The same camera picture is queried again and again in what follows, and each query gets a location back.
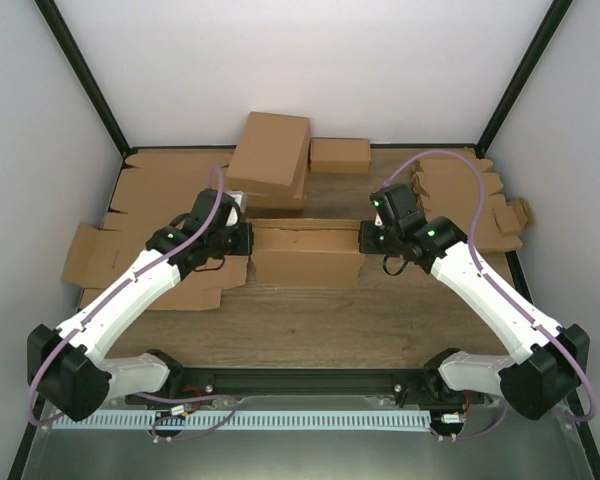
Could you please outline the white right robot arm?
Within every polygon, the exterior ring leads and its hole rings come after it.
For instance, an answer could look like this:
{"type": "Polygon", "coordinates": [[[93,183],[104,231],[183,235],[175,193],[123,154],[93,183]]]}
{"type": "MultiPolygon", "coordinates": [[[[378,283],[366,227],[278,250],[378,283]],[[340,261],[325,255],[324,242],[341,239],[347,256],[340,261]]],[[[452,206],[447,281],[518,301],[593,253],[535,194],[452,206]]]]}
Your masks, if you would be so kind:
{"type": "Polygon", "coordinates": [[[501,356],[449,348],[425,364],[424,389],[438,403],[469,390],[504,398],[538,420],[583,385],[590,338],[537,310],[495,272],[450,219],[427,220],[405,184],[370,196],[376,216],[359,230],[359,249],[414,264],[453,291],[504,346],[501,356]]]}

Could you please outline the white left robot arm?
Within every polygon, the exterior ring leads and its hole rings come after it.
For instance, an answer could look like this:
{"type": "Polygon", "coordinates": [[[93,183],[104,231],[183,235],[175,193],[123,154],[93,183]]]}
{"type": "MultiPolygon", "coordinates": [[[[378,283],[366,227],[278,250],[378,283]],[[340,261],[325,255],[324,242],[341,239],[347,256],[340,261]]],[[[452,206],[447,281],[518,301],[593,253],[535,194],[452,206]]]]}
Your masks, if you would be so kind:
{"type": "Polygon", "coordinates": [[[112,360],[107,354],[149,306],[208,261],[251,254],[246,204],[242,191],[201,191],[191,211],[157,230],[132,265],[89,305],[55,328],[38,325],[27,338],[30,395],[42,396],[74,421],[112,398],[137,393],[176,402],[185,381],[169,356],[148,352],[112,360]]]}

